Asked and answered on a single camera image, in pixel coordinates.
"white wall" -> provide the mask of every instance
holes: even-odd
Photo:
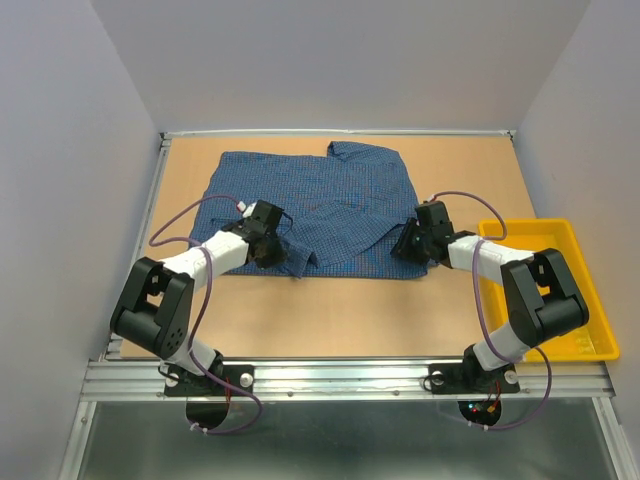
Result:
[[[55,478],[156,129],[84,0],[0,3],[0,477]]]
[[[93,0],[161,131],[515,128],[588,0]]]
[[[615,406],[640,460],[640,3],[593,0],[516,135],[542,216],[573,223],[620,343]]]

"yellow tray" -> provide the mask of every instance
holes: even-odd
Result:
[[[480,222],[480,235],[500,235],[502,229],[497,220]],[[564,219],[507,220],[506,240],[496,242],[512,248],[539,251],[555,248],[564,255],[578,288],[589,308],[589,322],[573,332],[544,343],[541,348],[555,362],[592,362],[615,360],[620,356],[618,344],[604,313],[600,299],[589,275],[571,224]],[[490,330],[503,325],[507,319],[504,289],[489,280],[482,279],[483,306]],[[526,355],[529,362],[542,362],[536,351]]]

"wooden tabletop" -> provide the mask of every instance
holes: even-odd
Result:
[[[220,155],[243,150],[326,155],[332,140],[392,148],[404,160],[418,198],[442,190],[476,193],[506,218],[530,218],[533,207],[506,137],[348,136],[177,138],[153,210],[150,232],[202,197]],[[477,231],[490,213],[473,200],[443,197],[456,230]],[[195,210],[164,236],[186,236]],[[184,245],[147,247],[161,259]],[[195,295],[192,321],[204,289]],[[350,357],[461,355],[481,339],[469,273],[433,268],[416,280],[225,275],[198,338],[226,356]],[[150,353],[124,342],[124,358]]]

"glass panel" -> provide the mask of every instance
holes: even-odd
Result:
[[[501,423],[537,400],[507,400]],[[190,432],[184,404],[98,406],[81,478],[614,479],[591,399],[554,399],[537,419],[483,432],[448,417],[455,402],[265,406],[246,433]]]

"metal frame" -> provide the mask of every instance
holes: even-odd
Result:
[[[76,418],[71,427],[71,435],[62,460],[59,480],[76,479],[80,475],[82,459],[87,449],[89,433],[96,412],[96,402],[80,402],[76,411]]]
[[[226,359],[226,365],[251,364],[255,368],[253,392],[264,402],[415,401],[482,399],[477,395],[433,395],[422,380],[437,370],[443,358],[380,359]],[[92,362],[80,394],[82,402],[184,402],[165,397],[165,380],[158,361]],[[546,368],[516,367],[521,391],[504,398],[541,398],[547,387]],[[556,364],[553,398],[608,398],[614,395],[604,364]],[[192,397],[189,401],[223,401],[223,397]],[[236,401],[252,401],[235,397]]]
[[[640,474],[633,459],[633,454],[627,441],[627,436],[622,429],[613,409],[610,398],[594,398],[595,407],[604,439],[607,442],[613,467],[620,480],[638,480]]]
[[[158,190],[166,166],[171,139],[185,137],[244,135],[431,135],[431,136],[507,136],[514,131],[464,130],[339,130],[339,129],[237,129],[205,132],[172,132],[163,135],[158,164],[147,199],[131,264],[139,258],[155,209]],[[80,403],[65,452],[60,479],[78,478],[89,440],[97,402],[165,402],[185,399],[164,396],[164,379],[158,374],[158,361],[123,361],[122,338],[112,335],[100,361],[87,368]],[[435,396],[421,386],[429,368],[450,358],[349,358],[349,359],[226,359],[226,363],[250,363],[255,367],[254,392],[265,402],[300,401],[415,401],[470,398]],[[593,399],[616,473],[622,480],[638,479],[638,472],[624,432],[611,404],[614,390],[604,363],[554,364],[551,396]],[[516,367],[522,391],[505,398],[540,398],[546,388],[546,368],[539,364]],[[190,398],[212,401],[215,398]]]
[[[233,128],[222,130],[187,130],[168,132],[163,138],[181,137],[234,137],[234,136],[271,136],[271,135],[421,135],[421,136],[479,136],[511,137],[515,130],[460,130],[460,129],[339,129],[339,128]]]

